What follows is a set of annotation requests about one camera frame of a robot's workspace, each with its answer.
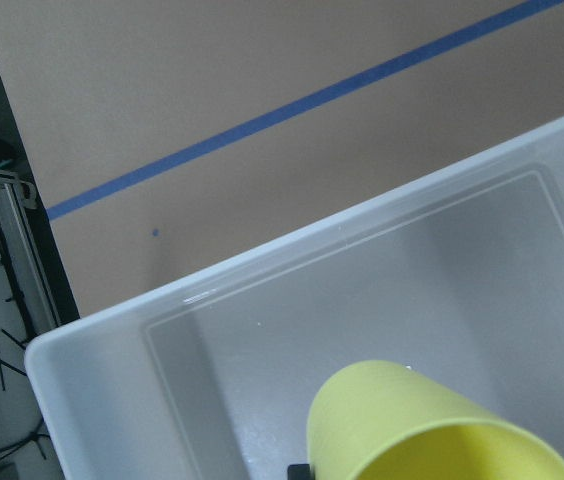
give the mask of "blue line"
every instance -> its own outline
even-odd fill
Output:
[[[237,125],[236,127],[230,128],[229,130],[207,138],[206,140],[202,140],[199,143],[167,157],[151,162],[137,170],[133,170],[114,180],[60,202],[47,210],[49,219],[55,220],[60,218],[108,197],[109,195],[124,190],[125,188],[155,177],[167,170],[235,143],[563,2],[564,0],[525,1],[492,17],[488,17],[431,43],[427,43],[415,50],[411,50],[387,62],[376,65],[375,67],[318,90],[306,97],[302,97],[276,110],[265,113],[264,115]]]

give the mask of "white tray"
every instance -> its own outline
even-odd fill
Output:
[[[35,340],[69,479],[273,480],[381,358],[564,455],[564,118]]]

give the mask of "cup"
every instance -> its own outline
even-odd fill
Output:
[[[564,480],[547,443],[386,361],[333,375],[307,424],[315,480]]]

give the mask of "white plastic bin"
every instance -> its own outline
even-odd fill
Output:
[[[564,455],[564,118],[35,340],[68,478],[274,480],[388,359]]]

